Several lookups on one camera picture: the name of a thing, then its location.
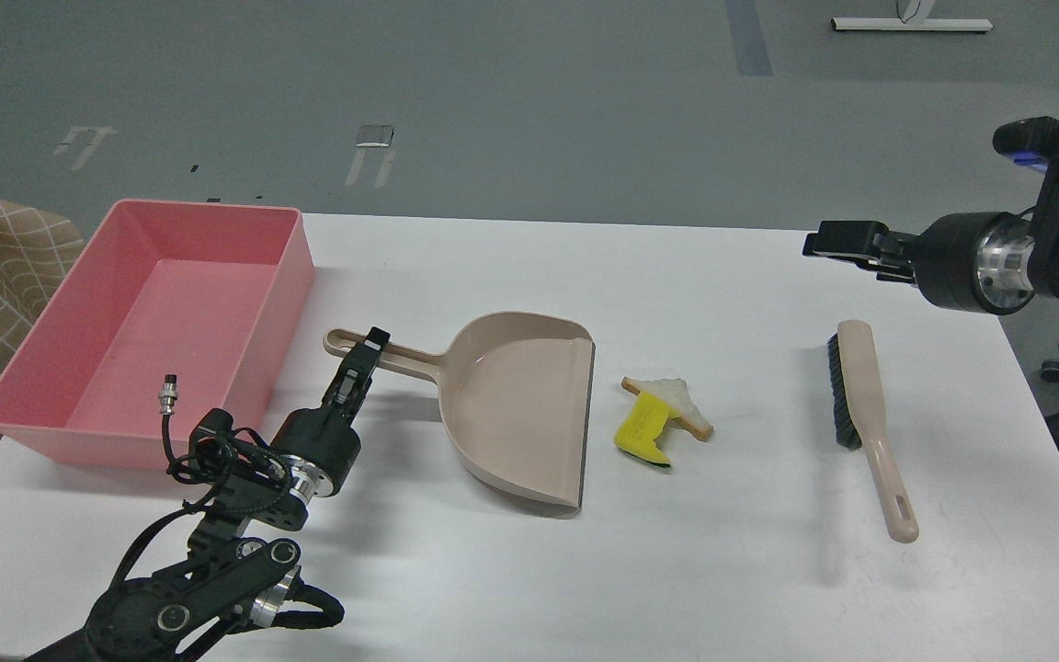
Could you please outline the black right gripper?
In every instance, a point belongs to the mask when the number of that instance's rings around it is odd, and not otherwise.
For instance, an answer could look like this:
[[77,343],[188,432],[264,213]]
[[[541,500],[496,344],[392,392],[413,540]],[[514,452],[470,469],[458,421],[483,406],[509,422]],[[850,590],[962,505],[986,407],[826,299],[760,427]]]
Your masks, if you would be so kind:
[[[905,256],[916,240],[915,265]],[[1009,212],[945,215],[919,238],[875,221],[824,221],[803,255],[852,264],[881,282],[920,290],[926,301],[961,314],[1017,314],[1033,302],[1030,223]]]

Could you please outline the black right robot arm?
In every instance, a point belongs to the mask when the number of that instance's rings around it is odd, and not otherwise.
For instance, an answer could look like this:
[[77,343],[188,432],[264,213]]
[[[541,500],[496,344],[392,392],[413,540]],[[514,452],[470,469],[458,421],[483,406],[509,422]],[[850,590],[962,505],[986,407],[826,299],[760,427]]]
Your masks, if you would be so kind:
[[1017,314],[1035,297],[1059,299],[1059,119],[997,127],[995,153],[1042,176],[1024,212],[944,215],[921,234],[872,221],[826,221],[803,255],[845,261],[887,282],[915,286],[926,301],[963,314]]

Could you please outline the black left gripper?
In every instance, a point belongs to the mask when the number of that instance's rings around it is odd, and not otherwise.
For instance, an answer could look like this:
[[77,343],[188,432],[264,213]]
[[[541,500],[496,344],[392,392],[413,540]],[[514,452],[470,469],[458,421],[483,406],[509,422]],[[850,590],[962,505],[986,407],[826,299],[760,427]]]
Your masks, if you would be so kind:
[[331,497],[345,484],[361,449],[353,421],[366,401],[388,340],[388,332],[372,327],[342,357],[323,395],[323,409],[291,412],[270,443],[290,467],[290,491],[298,498]]

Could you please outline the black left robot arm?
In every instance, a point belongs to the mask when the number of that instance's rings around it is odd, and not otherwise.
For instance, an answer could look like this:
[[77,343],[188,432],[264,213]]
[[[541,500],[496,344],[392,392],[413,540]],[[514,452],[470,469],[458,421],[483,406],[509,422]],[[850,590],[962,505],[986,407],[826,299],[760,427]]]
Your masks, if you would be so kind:
[[372,328],[353,342],[319,405],[290,412],[273,440],[213,409],[181,455],[169,435],[177,378],[168,374],[160,394],[165,470],[207,493],[140,532],[83,627],[34,661],[198,661],[228,636],[340,624],[340,600],[303,582],[291,535],[312,499],[346,482],[361,449],[353,423],[388,340]]

